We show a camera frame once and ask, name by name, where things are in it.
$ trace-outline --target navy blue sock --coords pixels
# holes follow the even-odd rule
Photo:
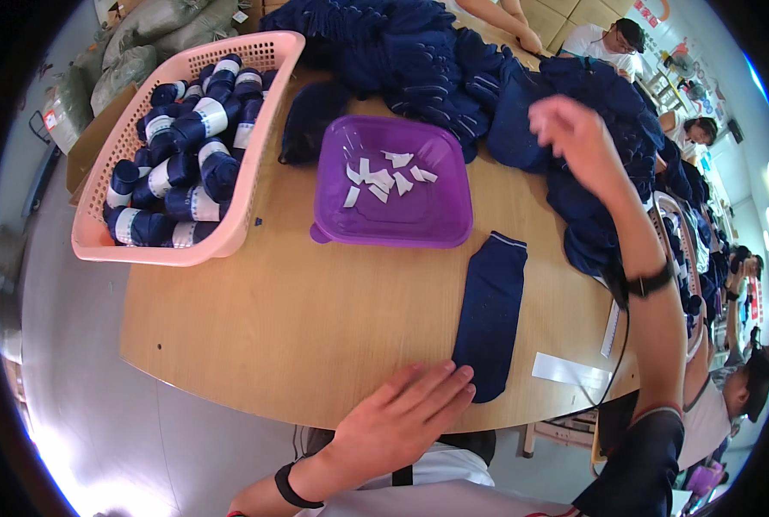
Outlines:
[[[475,403],[489,402],[505,390],[527,258],[527,244],[491,232],[468,263],[452,359],[458,367],[473,367]]]

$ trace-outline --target black strap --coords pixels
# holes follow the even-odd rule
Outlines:
[[[293,487],[289,485],[289,471],[291,468],[293,468],[293,465],[295,465],[295,461],[292,463],[288,463],[287,465],[284,465],[282,468],[279,469],[279,471],[276,472],[276,488],[279,489],[279,493],[281,494],[281,497],[284,497],[284,500],[288,503],[290,503],[293,506],[297,506],[298,508],[321,508],[324,506],[324,501],[319,501],[317,503],[314,503],[312,501],[305,501],[304,499],[298,497],[298,494],[296,494],[293,491]]]
[[[393,486],[411,486],[413,484],[413,465],[402,467],[390,475]]]
[[[663,269],[649,277],[638,277],[636,280],[626,280],[626,290],[632,295],[638,295],[646,298],[654,291],[661,289],[669,283],[669,280],[675,277],[675,263],[669,256],[666,258],[666,265]]]

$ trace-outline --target floor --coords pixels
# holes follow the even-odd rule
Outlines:
[[[31,436],[79,514],[225,515],[234,494],[292,461],[294,426],[214,404],[118,356],[129,265],[74,256],[74,209],[59,163],[29,221],[22,274],[23,382]],[[497,486],[569,502],[591,481],[589,453],[538,440],[515,458],[499,433]]]

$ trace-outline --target black wristband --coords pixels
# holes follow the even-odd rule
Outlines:
[[[670,256],[666,258],[666,265],[663,269],[653,276],[638,277],[636,280],[626,280],[626,290],[632,295],[638,295],[646,298],[654,291],[662,288],[669,283],[669,280],[675,277],[675,263]]]
[[[317,503],[312,501],[305,501],[304,499],[298,497],[298,494],[293,491],[293,487],[289,485],[288,479],[289,471],[291,468],[293,468],[293,465],[295,465],[295,461],[284,465],[279,469],[279,471],[276,472],[276,488],[279,489],[281,497],[284,497],[286,502],[293,506],[297,506],[298,508],[322,508],[324,506],[324,501]]]

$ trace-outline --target purple plastic container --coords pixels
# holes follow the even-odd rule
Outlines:
[[[393,168],[381,151],[413,153],[405,167]],[[359,159],[370,160],[370,172],[401,172],[413,183],[404,196],[394,186],[388,202],[379,201],[362,182],[347,177],[346,166],[359,172]],[[435,183],[415,181],[410,169],[430,171]],[[345,209],[350,187],[361,189],[356,206]],[[436,126],[402,118],[347,115],[324,133],[318,158],[315,223],[310,236],[317,243],[375,244],[394,247],[456,247],[474,225],[471,189],[459,142]]]

